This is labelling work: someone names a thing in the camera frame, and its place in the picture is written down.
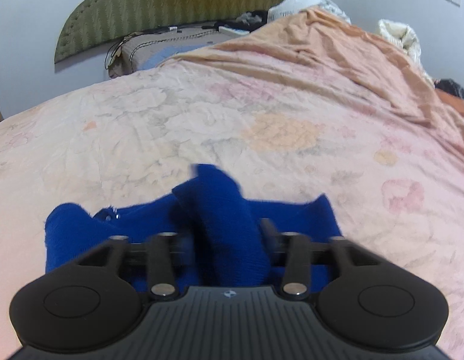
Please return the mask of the blue beaded sweater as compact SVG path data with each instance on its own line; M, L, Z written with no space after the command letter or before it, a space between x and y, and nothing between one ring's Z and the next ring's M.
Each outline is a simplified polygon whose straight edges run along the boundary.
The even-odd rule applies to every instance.
M106 207L95 215L75 203L57 206L45 222L46 270L51 272L110 236L142 243L158 233L183 233L185 270L177 275L179 289L279 287L283 270L272 265L266 252L263 218L271 219L279 232L301 233L314 242L340 234L325 195L305 204L248 200L225 172L198 164L194 178L154 202Z

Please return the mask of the black clothes pile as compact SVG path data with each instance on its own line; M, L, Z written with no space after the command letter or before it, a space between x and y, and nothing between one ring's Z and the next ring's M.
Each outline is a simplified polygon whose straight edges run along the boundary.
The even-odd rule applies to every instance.
M215 28L227 27L234 30L253 32L267 24L267 10L247 11L235 19L219 20L214 24Z

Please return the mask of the pink floral bed sheet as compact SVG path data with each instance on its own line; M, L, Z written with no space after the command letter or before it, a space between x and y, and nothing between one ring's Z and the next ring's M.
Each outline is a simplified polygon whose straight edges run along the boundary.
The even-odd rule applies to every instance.
M316 8L0 123L0 359L48 214L152 201L194 163L253 199L326 194L344 236L446 295L440 347L464 359L464 116L396 47Z

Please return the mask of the brown cardboard box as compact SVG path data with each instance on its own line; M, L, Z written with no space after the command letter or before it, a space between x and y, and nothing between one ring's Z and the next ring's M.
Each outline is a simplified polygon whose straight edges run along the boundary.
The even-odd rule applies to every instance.
M215 28L214 23L132 33L118 41L108 52L105 68L112 79L127 76L154 68L176 54L240 38L248 33L227 27Z

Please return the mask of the cream crumpled quilt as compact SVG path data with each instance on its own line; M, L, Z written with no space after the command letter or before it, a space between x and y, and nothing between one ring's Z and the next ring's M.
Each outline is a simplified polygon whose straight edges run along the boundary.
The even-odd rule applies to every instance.
M430 86L434 81L422 65L422 48L417 34L408 24L380 19L377 22L376 32L385 40L402 50L414 62Z

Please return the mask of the olive upholstered headboard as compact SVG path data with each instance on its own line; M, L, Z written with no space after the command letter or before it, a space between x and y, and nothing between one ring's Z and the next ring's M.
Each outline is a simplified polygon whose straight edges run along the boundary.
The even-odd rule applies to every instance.
M131 33L231 19L282 0L84 0L67 18L56 45L59 63Z

